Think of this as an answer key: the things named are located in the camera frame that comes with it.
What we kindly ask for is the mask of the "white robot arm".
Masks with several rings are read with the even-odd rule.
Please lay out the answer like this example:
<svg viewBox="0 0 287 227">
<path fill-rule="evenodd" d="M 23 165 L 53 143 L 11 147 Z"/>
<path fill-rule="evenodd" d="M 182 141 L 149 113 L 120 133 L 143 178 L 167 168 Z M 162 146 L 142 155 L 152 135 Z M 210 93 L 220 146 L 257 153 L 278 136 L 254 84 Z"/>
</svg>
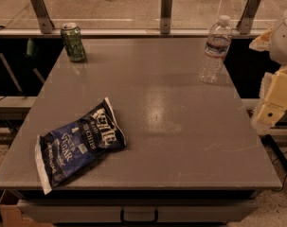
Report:
<svg viewBox="0 0 287 227">
<path fill-rule="evenodd" d="M 273 128 L 287 112 L 287 9 L 275 22 L 249 45 L 250 49 L 268 51 L 270 59 L 280 68 L 275 73 L 265 73 L 260 85 L 251 125 L 257 131 Z"/>
</svg>

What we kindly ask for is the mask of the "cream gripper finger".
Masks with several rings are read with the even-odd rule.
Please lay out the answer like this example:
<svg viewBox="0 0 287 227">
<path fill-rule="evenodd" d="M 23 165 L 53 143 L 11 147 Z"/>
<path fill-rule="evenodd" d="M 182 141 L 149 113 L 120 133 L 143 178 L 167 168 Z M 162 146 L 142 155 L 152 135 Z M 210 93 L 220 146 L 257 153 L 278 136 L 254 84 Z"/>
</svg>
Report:
<svg viewBox="0 0 287 227">
<path fill-rule="evenodd" d="M 272 28 L 269 27 L 250 43 L 249 48 L 259 52 L 268 51 L 270 49 L 271 34 Z"/>
<path fill-rule="evenodd" d="M 251 126 L 258 134 L 267 134 L 284 116 L 284 111 L 272 109 L 260 99 L 251 117 Z"/>
</svg>

